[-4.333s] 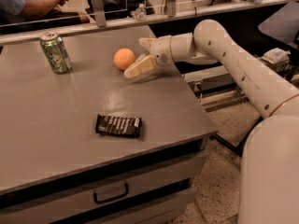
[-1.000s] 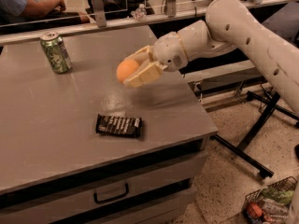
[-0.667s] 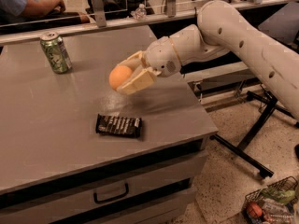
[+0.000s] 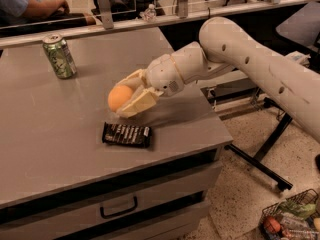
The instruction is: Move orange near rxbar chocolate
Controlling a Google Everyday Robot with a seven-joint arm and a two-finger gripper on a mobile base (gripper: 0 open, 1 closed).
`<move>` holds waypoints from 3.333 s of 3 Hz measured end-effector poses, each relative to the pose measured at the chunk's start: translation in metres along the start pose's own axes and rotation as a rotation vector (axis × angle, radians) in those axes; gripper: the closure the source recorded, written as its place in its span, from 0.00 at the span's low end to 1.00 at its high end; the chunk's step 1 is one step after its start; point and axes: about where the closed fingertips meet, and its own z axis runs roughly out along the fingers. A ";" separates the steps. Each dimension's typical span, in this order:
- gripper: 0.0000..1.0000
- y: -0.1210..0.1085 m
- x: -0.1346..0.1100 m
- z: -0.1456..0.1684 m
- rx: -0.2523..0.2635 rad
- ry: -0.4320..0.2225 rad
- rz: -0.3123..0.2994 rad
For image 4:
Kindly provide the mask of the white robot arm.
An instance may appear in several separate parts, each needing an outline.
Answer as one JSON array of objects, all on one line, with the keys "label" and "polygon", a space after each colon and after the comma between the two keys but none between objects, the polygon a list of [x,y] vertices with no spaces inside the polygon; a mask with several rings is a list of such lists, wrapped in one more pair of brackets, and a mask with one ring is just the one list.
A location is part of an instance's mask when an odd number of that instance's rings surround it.
[{"label": "white robot arm", "polygon": [[112,110],[135,116],[196,80],[221,76],[233,66],[242,71],[315,140],[320,141],[320,75],[255,41],[224,17],[201,26],[199,40],[153,60],[119,81],[132,90]]}]

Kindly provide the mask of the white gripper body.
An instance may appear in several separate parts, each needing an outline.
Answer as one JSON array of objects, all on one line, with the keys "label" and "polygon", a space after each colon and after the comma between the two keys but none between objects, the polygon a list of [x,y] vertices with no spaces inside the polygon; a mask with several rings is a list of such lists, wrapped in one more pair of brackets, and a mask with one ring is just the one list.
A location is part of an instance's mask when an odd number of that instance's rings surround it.
[{"label": "white gripper body", "polygon": [[176,67],[174,59],[165,54],[153,60],[146,69],[147,84],[170,97],[184,89],[184,82]]}]

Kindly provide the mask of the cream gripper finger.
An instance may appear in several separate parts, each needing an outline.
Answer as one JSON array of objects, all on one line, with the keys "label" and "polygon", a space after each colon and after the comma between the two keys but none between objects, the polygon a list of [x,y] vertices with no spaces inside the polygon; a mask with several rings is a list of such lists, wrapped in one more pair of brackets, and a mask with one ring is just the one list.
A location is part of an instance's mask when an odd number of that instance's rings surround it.
[{"label": "cream gripper finger", "polygon": [[162,91],[158,91],[154,87],[143,88],[140,86],[134,91],[133,95],[116,110],[116,114],[122,118],[133,117],[155,106],[162,94]]},{"label": "cream gripper finger", "polygon": [[115,84],[115,87],[127,86],[133,92],[142,91],[147,88],[146,70],[138,69]]}]

